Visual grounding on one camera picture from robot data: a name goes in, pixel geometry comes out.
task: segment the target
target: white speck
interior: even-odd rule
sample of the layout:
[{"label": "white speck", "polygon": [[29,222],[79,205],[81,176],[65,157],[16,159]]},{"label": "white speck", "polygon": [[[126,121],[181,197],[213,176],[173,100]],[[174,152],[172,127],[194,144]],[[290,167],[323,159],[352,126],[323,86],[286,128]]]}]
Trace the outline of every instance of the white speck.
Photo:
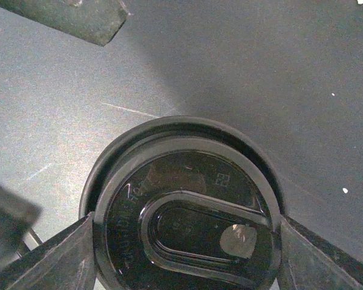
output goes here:
[{"label": "white speck", "polygon": [[363,0],[358,0],[358,4],[363,4]]}]

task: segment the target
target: gray surface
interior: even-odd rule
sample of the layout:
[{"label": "gray surface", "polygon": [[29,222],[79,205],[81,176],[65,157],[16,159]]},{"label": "gray surface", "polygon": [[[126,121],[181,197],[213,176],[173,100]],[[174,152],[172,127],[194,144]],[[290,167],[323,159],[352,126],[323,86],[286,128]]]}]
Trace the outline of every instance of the gray surface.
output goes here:
[{"label": "gray surface", "polygon": [[45,208],[40,237],[77,219],[111,140],[189,114],[248,134],[279,171],[289,215],[363,262],[363,6],[126,4],[105,48],[0,9],[0,182]]}]

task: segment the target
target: scratch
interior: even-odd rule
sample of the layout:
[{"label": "scratch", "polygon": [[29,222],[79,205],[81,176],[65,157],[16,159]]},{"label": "scratch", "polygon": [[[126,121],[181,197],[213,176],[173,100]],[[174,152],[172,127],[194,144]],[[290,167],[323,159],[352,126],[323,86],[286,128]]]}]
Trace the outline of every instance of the scratch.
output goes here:
[{"label": "scratch", "polygon": [[43,167],[42,169],[38,170],[37,172],[35,172],[34,174],[30,175],[28,178],[25,179],[25,181],[30,181],[31,179],[33,179],[35,176],[37,176],[38,174],[41,174],[44,170],[48,169],[49,167],[51,167],[53,165],[53,163],[48,163],[45,167]]},{"label": "scratch", "polygon": [[159,116],[147,114],[147,113],[140,112],[140,111],[137,111],[137,110],[132,110],[132,109],[128,109],[128,108],[124,108],[124,107],[120,107],[120,106],[116,106],[116,105],[112,105],[112,104],[108,104],[108,103],[102,103],[101,102],[101,104],[106,105],[106,106],[110,106],[110,107],[114,107],[114,108],[117,108],[117,109],[120,109],[120,110],[123,110],[123,111],[126,111],[126,112],[131,112],[131,113],[136,113],[136,114],[139,114],[139,115],[142,115],[142,116],[151,117],[153,119],[160,118]]}]

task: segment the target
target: black object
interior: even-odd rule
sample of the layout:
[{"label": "black object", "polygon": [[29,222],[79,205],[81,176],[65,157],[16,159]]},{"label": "black object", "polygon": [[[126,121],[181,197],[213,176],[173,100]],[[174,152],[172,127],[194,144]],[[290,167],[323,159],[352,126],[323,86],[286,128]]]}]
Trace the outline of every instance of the black object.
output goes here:
[{"label": "black object", "polygon": [[161,118],[123,134],[96,161],[80,204],[80,216],[96,212],[100,281],[107,289],[268,289],[281,262],[281,227],[284,269],[311,269],[310,260],[317,269],[281,267],[282,289],[363,289],[284,218],[281,225],[275,180],[255,144],[214,121]]},{"label": "black object", "polygon": [[0,273],[0,289],[92,290],[93,215],[83,217]]},{"label": "black object", "polygon": [[22,243],[22,236],[40,212],[39,207],[0,186],[0,270],[11,261]]},{"label": "black object", "polygon": [[120,0],[0,0],[0,7],[101,46],[111,41],[128,15]]}]

